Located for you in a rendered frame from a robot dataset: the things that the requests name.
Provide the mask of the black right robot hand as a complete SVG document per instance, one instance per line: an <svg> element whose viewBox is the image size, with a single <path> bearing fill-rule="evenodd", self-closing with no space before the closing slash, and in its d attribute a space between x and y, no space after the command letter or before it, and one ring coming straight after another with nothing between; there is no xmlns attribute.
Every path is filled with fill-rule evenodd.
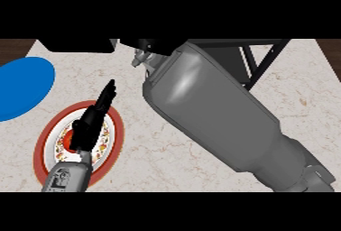
<svg viewBox="0 0 341 231"><path fill-rule="evenodd" d="M172 51L184 44L185 39L120 39L119 43L134 49L169 56Z"/></svg>

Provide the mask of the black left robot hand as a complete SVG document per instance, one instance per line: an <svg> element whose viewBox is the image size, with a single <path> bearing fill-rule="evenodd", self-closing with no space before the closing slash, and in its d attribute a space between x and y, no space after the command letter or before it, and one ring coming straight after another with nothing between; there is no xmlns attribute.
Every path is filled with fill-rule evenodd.
<svg viewBox="0 0 341 231"><path fill-rule="evenodd" d="M94 105L89 105L81 117L72 122L72 139L69 149L89 152L101 131L103 118L116 96L115 81L110 79Z"/></svg>

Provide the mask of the black tiered shelf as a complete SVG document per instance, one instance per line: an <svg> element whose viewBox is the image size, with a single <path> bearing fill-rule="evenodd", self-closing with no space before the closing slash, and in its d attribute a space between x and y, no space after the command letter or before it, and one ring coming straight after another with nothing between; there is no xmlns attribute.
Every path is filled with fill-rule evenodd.
<svg viewBox="0 0 341 231"><path fill-rule="evenodd" d="M271 62L277 58L289 39L188 39L215 59L239 84L250 89ZM270 45L259 63L255 63L250 47Z"/></svg>

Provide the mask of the red rimmed patterned plate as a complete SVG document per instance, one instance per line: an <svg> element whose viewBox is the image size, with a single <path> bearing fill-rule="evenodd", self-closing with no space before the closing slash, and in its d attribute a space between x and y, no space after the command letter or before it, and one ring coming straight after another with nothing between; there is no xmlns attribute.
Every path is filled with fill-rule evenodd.
<svg viewBox="0 0 341 231"><path fill-rule="evenodd" d="M82 115L94 101L82 101L67 106L51 118L38 136L33 148L33 174L39 183L58 160L79 161L75 152L64 148L69 143L70 124ZM91 153L92 173L88 185L92 186L115 165L123 143L123 124L119 113L110 107L103 119L100 138Z"/></svg>

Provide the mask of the black appliance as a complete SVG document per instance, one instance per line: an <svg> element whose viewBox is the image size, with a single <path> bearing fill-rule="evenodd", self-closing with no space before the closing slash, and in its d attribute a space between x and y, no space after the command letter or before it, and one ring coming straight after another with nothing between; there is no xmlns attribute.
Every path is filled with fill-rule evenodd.
<svg viewBox="0 0 341 231"><path fill-rule="evenodd" d="M39 39L48 51L112 53L116 48L116 39Z"/></svg>

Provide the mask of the blue oval placemat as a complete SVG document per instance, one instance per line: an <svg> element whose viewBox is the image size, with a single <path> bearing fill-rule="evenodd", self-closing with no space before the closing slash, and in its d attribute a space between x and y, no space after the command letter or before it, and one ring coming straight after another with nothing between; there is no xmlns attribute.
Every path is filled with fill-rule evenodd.
<svg viewBox="0 0 341 231"><path fill-rule="evenodd" d="M44 58L19 58L0 67L0 122L38 105L53 82L54 68Z"/></svg>

